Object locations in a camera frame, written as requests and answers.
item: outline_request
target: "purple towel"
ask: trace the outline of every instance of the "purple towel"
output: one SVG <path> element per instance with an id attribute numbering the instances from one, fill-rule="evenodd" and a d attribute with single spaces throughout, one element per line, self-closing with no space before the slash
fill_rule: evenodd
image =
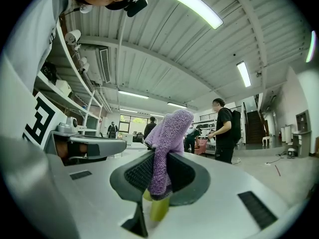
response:
<path id="1" fill-rule="evenodd" d="M 161 200 L 171 193 L 171 182 L 166 170 L 166 155 L 169 152 L 184 152 L 183 136 L 193 119 L 193 113 L 187 110 L 177 110 L 173 114 L 167 114 L 145 139 L 148 145 L 156 148 L 153 177 L 149 185 L 149 192 L 154 200 Z"/>

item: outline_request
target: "black vent slot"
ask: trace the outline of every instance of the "black vent slot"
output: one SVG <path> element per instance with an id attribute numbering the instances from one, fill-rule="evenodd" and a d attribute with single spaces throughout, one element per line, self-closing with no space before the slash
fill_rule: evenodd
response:
<path id="1" fill-rule="evenodd" d="M 251 191 L 238 194 L 260 229 L 265 229 L 277 220 L 276 216 Z"/>
<path id="2" fill-rule="evenodd" d="M 72 173 L 70 174 L 70 177 L 72 180 L 77 180 L 77 179 L 81 179 L 83 177 L 89 176 L 92 173 L 90 171 L 82 171 L 82 172 L 78 172 L 78 173 Z"/>

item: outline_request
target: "man's hand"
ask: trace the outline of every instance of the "man's hand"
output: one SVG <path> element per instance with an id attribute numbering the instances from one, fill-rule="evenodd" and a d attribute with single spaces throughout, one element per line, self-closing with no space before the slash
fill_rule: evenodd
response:
<path id="1" fill-rule="evenodd" d="M 215 132 L 214 132 L 214 133 L 210 133 L 210 134 L 208 135 L 208 139 L 209 139 L 209 140 L 211 140 L 213 137 L 215 137 Z"/>

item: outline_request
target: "person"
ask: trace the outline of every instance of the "person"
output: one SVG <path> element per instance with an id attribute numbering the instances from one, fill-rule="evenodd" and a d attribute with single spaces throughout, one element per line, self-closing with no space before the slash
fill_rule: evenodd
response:
<path id="1" fill-rule="evenodd" d="M 133 0 L 76 1 L 117 10 L 125 8 Z M 8 38 L 3 55 L 31 92 L 35 78 L 51 51 L 58 18 L 70 7 L 71 0 L 34 0 Z"/>
<path id="2" fill-rule="evenodd" d="M 151 123 L 148 123 L 144 129 L 144 140 L 146 139 L 146 137 L 148 137 L 148 135 L 150 134 L 150 132 L 153 130 L 153 128 L 156 126 L 155 123 L 155 118 L 154 117 L 150 117 L 150 121 Z"/>
<path id="3" fill-rule="evenodd" d="M 115 139 L 118 131 L 119 131 L 118 126 L 114 125 L 114 121 L 112 121 L 111 125 L 108 128 L 109 138 Z"/>
<path id="4" fill-rule="evenodd" d="M 234 151 L 234 140 L 231 134 L 232 114 L 224 108 L 225 102 L 221 98 L 213 101 L 213 110 L 218 113 L 216 131 L 208 135 L 209 139 L 216 137 L 215 160 L 231 164 Z"/>
<path id="5" fill-rule="evenodd" d="M 184 151 L 188 152 L 189 146 L 191 153 L 195 154 L 195 142 L 199 146 L 198 136 L 200 136 L 200 129 L 195 129 L 193 132 L 187 134 L 185 138 Z"/>

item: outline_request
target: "white shelf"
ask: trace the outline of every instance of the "white shelf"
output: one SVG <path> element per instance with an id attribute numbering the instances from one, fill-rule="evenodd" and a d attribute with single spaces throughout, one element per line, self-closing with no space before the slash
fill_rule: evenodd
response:
<path id="1" fill-rule="evenodd" d="M 82 132 L 82 131 L 86 131 L 86 132 L 96 132 L 97 130 L 96 130 L 96 129 L 90 129 L 90 128 L 79 128 L 79 132 Z"/>
<path id="2" fill-rule="evenodd" d="M 60 22 L 58 22 L 56 26 L 56 35 L 57 36 L 52 44 L 52 50 L 47 60 L 56 66 L 59 77 L 68 82 L 72 91 L 86 104 L 88 104 L 92 97 L 92 92 L 81 78 L 75 64 L 73 63 L 64 40 Z M 95 97 L 93 97 L 92 102 L 100 108 L 102 107 Z"/>
<path id="3" fill-rule="evenodd" d="M 67 108 L 78 110 L 83 113 L 87 113 L 89 116 L 99 119 L 97 116 L 88 112 L 83 107 L 79 106 L 72 99 L 68 98 L 62 91 L 60 91 L 53 83 L 51 83 L 45 75 L 40 71 L 35 80 L 34 86 L 50 100 L 55 101 Z"/>

